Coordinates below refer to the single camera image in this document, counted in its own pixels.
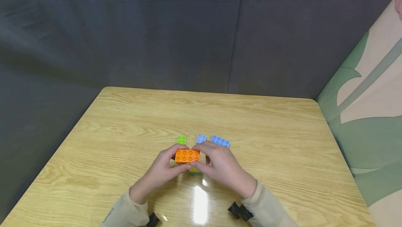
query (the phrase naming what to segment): wood grain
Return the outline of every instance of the wood grain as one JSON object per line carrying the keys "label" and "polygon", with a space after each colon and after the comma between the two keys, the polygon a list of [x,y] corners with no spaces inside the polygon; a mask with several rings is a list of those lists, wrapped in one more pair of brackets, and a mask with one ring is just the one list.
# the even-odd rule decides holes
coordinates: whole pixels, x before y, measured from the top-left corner
{"label": "wood grain", "polygon": [[[192,147],[197,134],[229,140],[300,226],[374,226],[315,101],[106,87],[2,227],[98,226],[160,150],[178,135]],[[150,196],[149,211],[163,226],[248,226],[228,213],[234,200],[208,177],[182,174]]]}

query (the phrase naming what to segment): beige sleeve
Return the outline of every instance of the beige sleeve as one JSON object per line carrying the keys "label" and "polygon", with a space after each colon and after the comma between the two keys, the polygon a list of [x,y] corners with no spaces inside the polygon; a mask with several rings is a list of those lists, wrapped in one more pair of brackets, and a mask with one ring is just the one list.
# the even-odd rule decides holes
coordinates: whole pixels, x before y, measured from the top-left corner
{"label": "beige sleeve", "polygon": [[138,204],[131,200],[129,190],[113,205],[100,227],[138,227],[149,222],[148,204]]}
{"label": "beige sleeve", "polygon": [[277,198],[259,181],[254,195],[241,202],[254,215],[248,221],[253,227],[297,227]]}

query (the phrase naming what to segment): blue lego brick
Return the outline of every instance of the blue lego brick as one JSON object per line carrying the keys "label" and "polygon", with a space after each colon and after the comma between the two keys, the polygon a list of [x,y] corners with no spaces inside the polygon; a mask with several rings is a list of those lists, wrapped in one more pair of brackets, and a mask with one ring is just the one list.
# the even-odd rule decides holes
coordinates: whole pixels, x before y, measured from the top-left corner
{"label": "blue lego brick", "polygon": [[207,137],[205,135],[199,134],[196,143],[202,143],[204,142],[204,140],[207,140]]}
{"label": "blue lego brick", "polygon": [[211,141],[216,143],[217,145],[221,145],[227,148],[230,146],[230,142],[228,140],[225,140],[221,137],[217,137],[216,135],[212,136]]}

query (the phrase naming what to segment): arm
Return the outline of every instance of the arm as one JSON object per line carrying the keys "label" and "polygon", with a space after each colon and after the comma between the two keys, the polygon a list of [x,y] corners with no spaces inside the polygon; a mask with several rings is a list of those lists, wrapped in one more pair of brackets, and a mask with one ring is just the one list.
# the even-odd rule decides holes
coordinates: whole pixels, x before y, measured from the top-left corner
{"label": "arm", "polygon": [[277,198],[240,166],[228,148],[204,141],[193,150],[206,154],[207,164],[192,162],[191,165],[237,192],[243,205],[254,215],[249,220],[253,227],[297,227]]}
{"label": "arm", "polygon": [[253,227],[297,227],[277,198],[259,181],[254,194],[241,203],[253,214],[249,220]]}
{"label": "arm", "polygon": [[170,166],[170,159],[174,157],[178,149],[189,148],[175,144],[161,151],[145,175],[117,200],[100,227],[145,226],[149,221],[146,203],[148,195],[191,168],[188,164]]}

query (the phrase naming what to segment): orange lego brick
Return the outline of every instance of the orange lego brick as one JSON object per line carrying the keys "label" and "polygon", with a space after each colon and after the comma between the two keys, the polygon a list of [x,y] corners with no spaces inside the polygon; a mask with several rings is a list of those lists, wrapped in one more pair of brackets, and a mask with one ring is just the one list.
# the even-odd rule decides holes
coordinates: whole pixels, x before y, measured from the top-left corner
{"label": "orange lego brick", "polygon": [[200,152],[197,150],[179,149],[176,151],[174,161],[176,163],[191,163],[192,161],[200,161]]}

